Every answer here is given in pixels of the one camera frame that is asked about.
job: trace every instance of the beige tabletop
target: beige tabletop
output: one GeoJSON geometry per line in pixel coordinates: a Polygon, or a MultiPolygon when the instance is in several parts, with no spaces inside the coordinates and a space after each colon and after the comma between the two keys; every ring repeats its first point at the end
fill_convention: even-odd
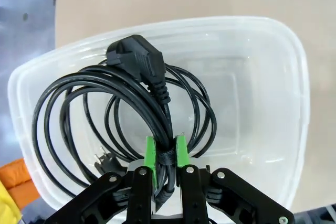
{"type": "Polygon", "coordinates": [[[336,0],[57,0],[56,46],[122,27],[215,15],[271,17],[301,39],[311,119],[292,211],[336,203],[336,0]]]}

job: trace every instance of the yellow fabric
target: yellow fabric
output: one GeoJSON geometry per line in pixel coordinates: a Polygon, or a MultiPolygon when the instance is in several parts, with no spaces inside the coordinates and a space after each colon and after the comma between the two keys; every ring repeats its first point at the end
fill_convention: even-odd
{"type": "Polygon", "coordinates": [[[0,223],[17,224],[20,219],[20,210],[0,182],[0,223]]]}

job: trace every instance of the plastic bin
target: plastic bin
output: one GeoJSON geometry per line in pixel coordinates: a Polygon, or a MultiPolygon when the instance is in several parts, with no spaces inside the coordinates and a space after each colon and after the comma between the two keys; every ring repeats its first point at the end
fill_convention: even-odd
{"type": "MultiPolygon", "coordinates": [[[[97,35],[56,49],[18,67],[8,84],[8,98],[16,136],[32,179],[43,199],[59,209],[70,198],[40,168],[31,143],[31,120],[44,89],[57,78],[94,65],[107,46],[118,39],[141,34],[163,52],[165,62],[194,73],[207,88],[218,131],[209,151],[201,157],[212,170],[228,167],[269,197],[290,208],[303,167],[309,124],[309,80],[306,55],[298,37],[284,24],[260,17],[208,17],[131,27],[97,35]]],[[[168,84],[174,134],[190,136],[193,110],[186,92],[168,84]]],[[[102,135],[107,94],[89,94],[92,118],[102,135]]],[[[58,112],[51,114],[51,135],[60,159],[84,179],[61,139],[58,112]]],[[[93,167],[99,141],[85,119],[82,99],[71,104],[71,127],[83,162],[93,167]]],[[[150,134],[140,117],[125,103],[120,121],[127,139],[143,151],[150,134]]],[[[74,193],[81,188],[67,178],[51,158],[39,121],[39,145],[49,169],[74,193]]],[[[160,210],[181,211],[176,190],[160,210]]],[[[229,222],[209,208],[218,223],[229,222]]],[[[118,215],[122,220],[125,213],[118,215]]]]}

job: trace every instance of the power cord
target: power cord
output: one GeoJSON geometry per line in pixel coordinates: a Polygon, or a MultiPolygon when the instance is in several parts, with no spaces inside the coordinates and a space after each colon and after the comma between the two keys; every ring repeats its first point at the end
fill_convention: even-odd
{"type": "Polygon", "coordinates": [[[120,100],[123,100],[136,110],[146,122],[156,141],[156,149],[159,150],[157,155],[159,161],[157,169],[159,186],[155,193],[158,210],[173,194],[175,186],[174,155],[176,155],[176,153],[174,150],[175,142],[168,106],[170,97],[166,83],[184,89],[188,93],[193,105],[194,127],[187,145],[188,152],[194,150],[200,143],[211,121],[209,139],[205,146],[194,154],[194,157],[203,155],[213,143],[216,135],[216,117],[210,106],[209,96],[205,87],[193,74],[185,69],[165,64],[161,52],[140,35],[133,35],[112,43],[108,47],[106,55],[107,59],[98,65],[88,66],[77,73],[68,74],[59,78],[42,93],[36,104],[32,123],[32,140],[36,157],[48,178],[64,193],[70,197],[75,197],[76,195],[73,192],[69,191],[54,177],[43,160],[39,149],[38,142],[41,140],[38,140],[37,137],[38,119],[42,106],[48,97],[50,97],[44,113],[44,134],[52,158],[72,181],[83,188],[88,187],[97,180],[97,177],[81,161],[71,133],[70,103],[73,99],[82,95],[87,121],[97,139],[109,152],[108,154],[105,153],[102,157],[96,157],[98,159],[95,163],[95,167],[101,174],[105,172],[125,172],[125,167],[120,165],[118,159],[131,162],[141,159],[143,156],[132,148],[121,130],[119,104],[120,100]],[[169,72],[174,79],[166,78],[166,71],[169,72]],[[199,91],[192,88],[186,78],[195,83],[199,91]],[[147,85],[149,92],[140,84],[141,82],[147,85]],[[59,113],[62,138],[87,182],[82,181],[69,171],[66,165],[59,159],[52,145],[49,131],[51,110],[55,101],[64,92],[65,98],[59,113]],[[102,92],[112,95],[104,115],[104,126],[111,141],[110,143],[101,136],[91,118],[88,106],[88,94],[92,92],[102,92]],[[202,126],[198,102],[205,108],[202,126]],[[120,141],[115,138],[110,129],[109,115],[112,107],[115,128],[120,141]]]}

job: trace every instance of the floor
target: floor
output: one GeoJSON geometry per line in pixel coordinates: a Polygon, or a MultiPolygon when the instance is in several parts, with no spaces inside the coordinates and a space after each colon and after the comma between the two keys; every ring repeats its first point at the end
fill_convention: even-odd
{"type": "MultiPolygon", "coordinates": [[[[0,0],[0,167],[22,157],[8,108],[9,76],[16,67],[54,48],[54,0],[0,0]]],[[[22,214],[29,223],[53,212],[40,198],[22,214]]]]}

